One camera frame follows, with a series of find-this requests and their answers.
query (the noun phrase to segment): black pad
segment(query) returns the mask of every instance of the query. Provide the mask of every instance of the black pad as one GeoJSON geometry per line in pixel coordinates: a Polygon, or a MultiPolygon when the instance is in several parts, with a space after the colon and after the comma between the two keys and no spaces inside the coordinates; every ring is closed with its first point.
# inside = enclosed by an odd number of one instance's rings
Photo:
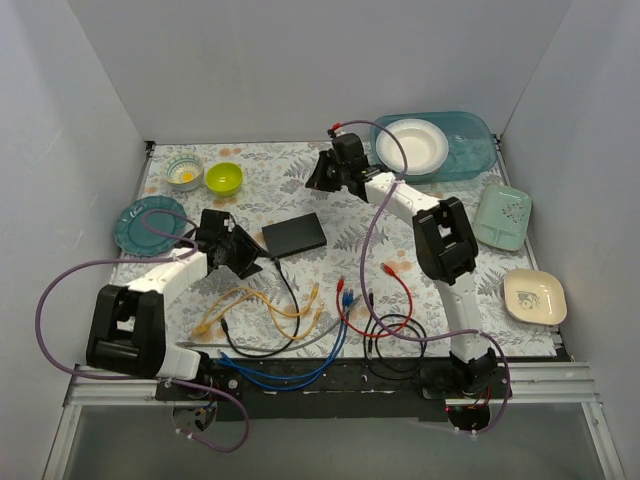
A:
{"type": "Polygon", "coordinates": [[[267,250],[273,258],[284,258],[327,244],[315,213],[262,227],[267,250]]]}

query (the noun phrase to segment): floral tablecloth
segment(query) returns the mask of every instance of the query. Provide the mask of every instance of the floral tablecloth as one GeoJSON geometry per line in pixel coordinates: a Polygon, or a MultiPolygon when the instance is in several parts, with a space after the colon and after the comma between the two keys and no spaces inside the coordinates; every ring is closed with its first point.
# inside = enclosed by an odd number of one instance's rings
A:
{"type": "MultiPolygon", "coordinates": [[[[264,225],[317,213],[327,237],[327,246],[282,261],[285,274],[301,305],[306,304],[314,283],[321,285],[319,299],[324,301],[325,311],[316,331],[307,339],[323,331],[337,318],[335,286],[340,276],[345,277],[347,287],[352,287],[356,293],[359,291],[360,251],[365,231],[375,212],[374,206],[348,193],[329,194],[304,188],[318,152],[328,146],[324,142],[158,146],[150,163],[143,193],[143,196],[174,197],[184,205],[187,215],[197,222],[204,208],[229,211],[236,222],[263,246],[261,228],[264,225]],[[204,185],[187,193],[172,190],[162,179],[161,167],[167,158],[180,152],[198,153],[206,160],[206,168],[221,161],[239,164],[245,178],[242,190],[228,199],[215,198],[204,185]]],[[[422,189],[437,197],[460,198],[469,218],[473,219],[482,191],[491,183],[503,183],[498,165],[471,181],[431,184],[422,189]]],[[[378,222],[371,242],[368,287],[377,294],[376,310],[380,314],[406,313],[406,295],[397,282],[382,272],[382,262],[391,265],[411,289],[415,304],[413,317],[424,326],[427,333],[433,335],[446,331],[447,322],[437,290],[417,263],[411,228],[386,213],[378,222]]],[[[200,322],[207,308],[221,294],[237,285],[263,291],[281,308],[293,311],[291,298],[273,266],[269,262],[263,262],[262,265],[265,270],[246,280],[239,280],[223,267],[189,288],[168,308],[167,340],[188,340],[191,330],[200,322]]],[[[113,281],[125,284],[151,268],[148,265],[121,265],[116,269],[113,281]]],[[[524,247],[510,253],[480,244],[475,280],[484,329],[495,336],[507,355],[555,355],[547,328],[519,323],[510,318],[505,310],[501,293],[502,277],[514,268],[531,268],[524,247]]],[[[306,330],[315,310],[313,308],[311,314],[303,317],[300,332],[306,330]]],[[[363,328],[368,317],[367,309],[361,302],[351,318],[363,328]]],[[[226,318],[238,345],[277,347],[284,343],[262,303],[245,302],[234,308],[226,318]]],[[[281,320],[291,333],[294,322],[294,319],[288,318],[281,320]]],[[[225,343],[219,325],[196,340],[202,343],[225,343]]],[[[281,355],[327,356],[334,341],[335,333],[331,333],[307,348],[281,355]]],[[[410,356],[418,351],[418,344],[395,338],[381,340],[380,347],[385,356],[410,356]]],[[[202,350],[215,355],[219,347],[202,350]]],[[[230,356],[234,355],[229,349],[224,351],[230,356]]],[[[427,355],[431,356],[447,356],[448,352],[447,341],[432,342],[427,347],[427,355]]],[[[358,334],[349,331],[341,355],[362,356],[361,337],[358,334]]]]}

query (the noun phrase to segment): glass panel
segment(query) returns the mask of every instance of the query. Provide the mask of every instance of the glass panel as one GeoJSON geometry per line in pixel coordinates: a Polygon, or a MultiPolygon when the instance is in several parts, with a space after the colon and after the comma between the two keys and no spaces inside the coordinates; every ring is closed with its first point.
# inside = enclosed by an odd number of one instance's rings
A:
{"type": "MultiPolygon", "coordinates": [[[[206,435],[232,443],[242,424],[206,435]]],[[[604,478],[580,404],[511,405],[476,441],[412,419],[259,420],[223,455],[176,435],[170,407],[83,407],[65,478],[604,478]]]]}

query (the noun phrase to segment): white plate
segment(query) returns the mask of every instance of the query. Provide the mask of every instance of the white plate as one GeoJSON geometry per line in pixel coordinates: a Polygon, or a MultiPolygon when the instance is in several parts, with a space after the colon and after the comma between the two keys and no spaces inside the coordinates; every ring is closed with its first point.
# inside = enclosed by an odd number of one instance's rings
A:
{"type": "Polygon", "coordinates": [[[558,325],[567,317],[564,289],[550,273],[511,270],[504,276],[504,301],[509,314],[522,322],[558,325]]]}
{"type": "MultiPolygon", "coordinates": [[[[449,154],[449,142],[442,130],[433,123],[417,118],[398,120],[387,125],[402,144],[407,154],[409,169],[407,175],[424,175],[436,171],[442,166],[449,154]]],[[[404,168],[402,155],[397,144],[385,132],[376,140],[378,157],[395,172],[404,168]]]]}

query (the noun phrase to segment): beige bowl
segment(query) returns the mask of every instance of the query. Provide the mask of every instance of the beige bowl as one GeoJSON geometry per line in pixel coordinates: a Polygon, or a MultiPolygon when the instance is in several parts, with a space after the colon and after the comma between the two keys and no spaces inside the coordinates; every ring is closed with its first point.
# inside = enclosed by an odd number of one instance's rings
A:
{"type": "Polygon", "coordinates": [[[564,289],[556,277],[538,270],[511,270],[504,277],[504,301],[516,320],[558,325],[567,317],[564,289]]]}

